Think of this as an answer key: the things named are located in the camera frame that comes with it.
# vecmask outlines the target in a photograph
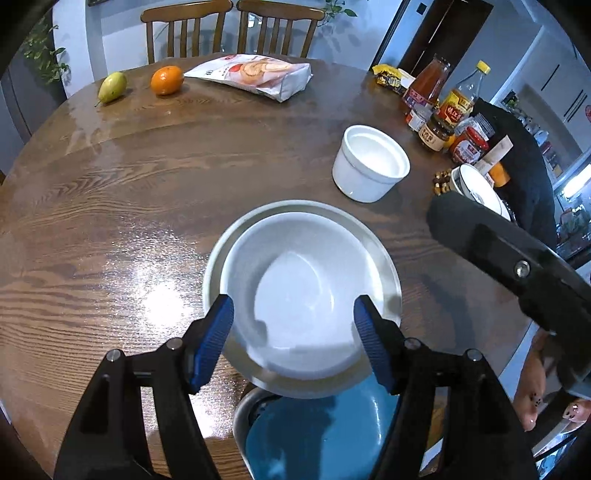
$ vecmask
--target metal bowl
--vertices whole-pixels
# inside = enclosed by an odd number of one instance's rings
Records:
[[[223,233],[212,250],[203,279],[204,311],[208,311],[216,297],[224,293],[220,291],[220,278],[232,245],[255,223],[285,212],[306,212],[323,216],[343,226],[355,236],[367,251],[368,261],[372,261],[378,270],[384,294],[381,314],[400,326],[402,310],[400,280],[387,250],[369,228],[355,217],[333,206],[310,200],[285,200],[263,205],[238,219]],[[371,373],[367,356],[362,354],[349,368],[331,377],[316,380],[285,377],[254,362],[233,332],[228,336],[223,354],[232,366],[253,384],[278,395],[292,398],[321,398],[334,395],[361,382]]]

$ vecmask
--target food package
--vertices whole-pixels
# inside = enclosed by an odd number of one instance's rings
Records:
[[[489,173],[491,168],[499,163],[505,155],[509,153],[509,150],[513,148],[513,142],[509,136],[505,136],[500,142],[498,142],[484,157],[474,164],[474,168],[477,169],[481,175]]]
[[[237,54],[202,63],[185,73],[185,77],[225,83],[283,102],[306,88],[312,72],[309,63]]]
[[[399,95],[404,95],[414,77],[404,70],[391,67],[385,63],[372,67],[375,75],[375,81],[378,85],[393,90]]]

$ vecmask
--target pear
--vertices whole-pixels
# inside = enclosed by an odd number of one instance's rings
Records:
[[[113,72],[104,79],[99,90],[99,103],[109,103],[125,93],[127,77],[121,72]]]

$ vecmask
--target paper packet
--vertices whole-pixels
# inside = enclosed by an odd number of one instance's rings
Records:
[[[185,73],[185,77],[225,83],[283,102],[306,88],[312,72],[309,63],[236,54],[202,63]]]

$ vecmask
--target metal screw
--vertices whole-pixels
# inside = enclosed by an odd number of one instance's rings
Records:
[[[109,350],[106,354],[106,359],[109,362],[114,362],[115,360],[118,360],[119,357],[121,356],[121,352],[119,350],[117,350],[116,348]]]
[[[482,353],[480,352],[480,350],[476,350],[475,348],[470,348],[466,352],[466,356],[473,362],[479,362],[480,360],[482,360]]]
[[[404,347],[408,350],[418,350],[421,348],[421,340],[409,337],[404,341]]]
[[[525,260],[519,260],[515,264],[515,275],[517,275],[519,278],[527,277],[527,275],[530,274],[530,271],[530,264],[527,263]]]
[[[183,346],[183,339],[179,337],[171,338],[168,342],[166,342],[166,346],[171,350],[177,350]]]

